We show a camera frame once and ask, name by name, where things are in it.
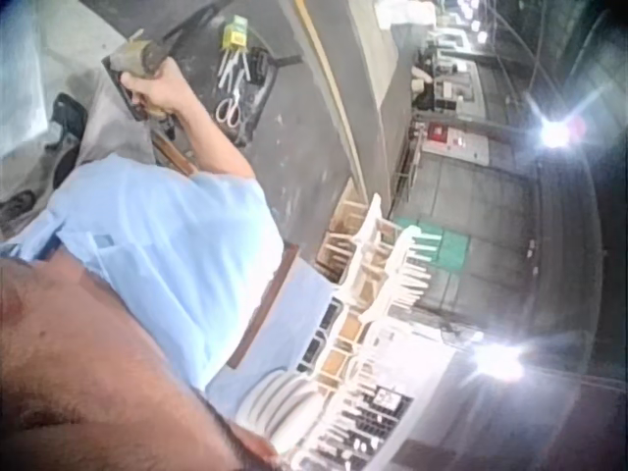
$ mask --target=yellow tool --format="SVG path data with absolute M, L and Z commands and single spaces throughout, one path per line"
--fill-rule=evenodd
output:
M 223 32 L 223 49 L 246 50 L 248 38 L 248 20 L 234 15 L 234 20 L 225 26 Z

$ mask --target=lamp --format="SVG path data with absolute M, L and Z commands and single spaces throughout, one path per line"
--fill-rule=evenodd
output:
M 499 344 L 479 345 L 475 348 L 475 362 L 480 374 L 506 382 L 519 381 L 523 366 L 519 362 L 521 349 Z

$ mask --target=yellow line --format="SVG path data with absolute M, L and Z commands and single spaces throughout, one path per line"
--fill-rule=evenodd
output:
M 338 89 L 338 85 L 336 84 L 336 78 L 334 77 L 334 73 L 332 72 L 332 67 L 330 66 L 330 62 L 327 59 L 327 54 L 325 54 L 325 48 L 321 43 L 321 40 L 318 36 L 318 32 L 316 31 L 316 27 L 314 27 L 314 23 L 305 8 L 305 0 L 293 0 L 294 6 L 298 11 L 299 16 L 301 17 L 301 21 L 303 22 L 303 26 L 307 30 L 310 41 L 312 42 L 312 47 L 314 47 L 314 51 L 318 56 L 318 60 L 321 64 L 321 68 L 323 69 L 323 74 L 325 74 L 325 79 L 327 80 L 328 85 L 330 86 L 330 90 L 332 92 L 332 97 L 334 98 L 334 102 L 336 103 L 336 108 L 340 114 L 340 121 L 342 123 L 342 127 L 344 128 L 344 132 L 346 134 L 346 139 L 349 144 L 349 164 L 351 167 L 351 172 L 353 173 L 353 179 L 356 183 L 356 189 L 359 195 L 364 198 L 364 201 L 368 201 L 368 192 L 366 190 L 366 182 L 364 181 L 364 176 L 362 175 L 362 167 L 360 166 L 360 159 L 357 155 L 357 148 L 355 147 L 355 140 L 353 139 L 353 132 L 351 132 L 351 126 L 349 124 L 349 119 L 346 115 L 346 110 L 344 110 L 344 104 L 342 103 L 342 99 L 340 98 L 340 91 Z

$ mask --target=scissors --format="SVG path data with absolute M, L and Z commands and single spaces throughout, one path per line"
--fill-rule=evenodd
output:
M 239 107 L 239 85 L 243 77 L 244 70 L 240 70 L 235 80 L 232 96 L 222 100 L 216 107 L 216 121 L 231 129 L 237 128 L 242 121 Z

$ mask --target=hand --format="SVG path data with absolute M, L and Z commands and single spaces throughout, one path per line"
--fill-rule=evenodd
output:
M 154 78 L 138 78 L 128 72 L 120 82 L 132 91 L 135 104 L 151 104 L 167 113 L 180 113 L 196 97 L 181 69 L 172 57 L 161 65 Z

